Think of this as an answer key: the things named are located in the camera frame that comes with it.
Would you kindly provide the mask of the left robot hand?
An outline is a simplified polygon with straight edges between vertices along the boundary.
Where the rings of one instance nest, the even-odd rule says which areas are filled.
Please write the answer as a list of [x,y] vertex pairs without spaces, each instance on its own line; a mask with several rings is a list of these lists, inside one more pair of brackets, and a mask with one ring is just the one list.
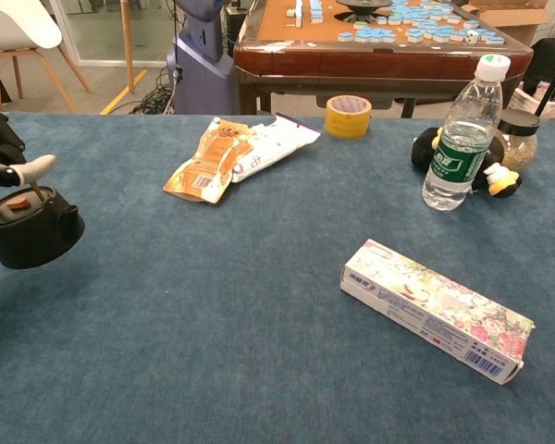
[[0,187],[31,184],[54,168],[54,154],[44,154],[27,161],[24,150],[25,143],[8,125],[8,117],[0,113]]

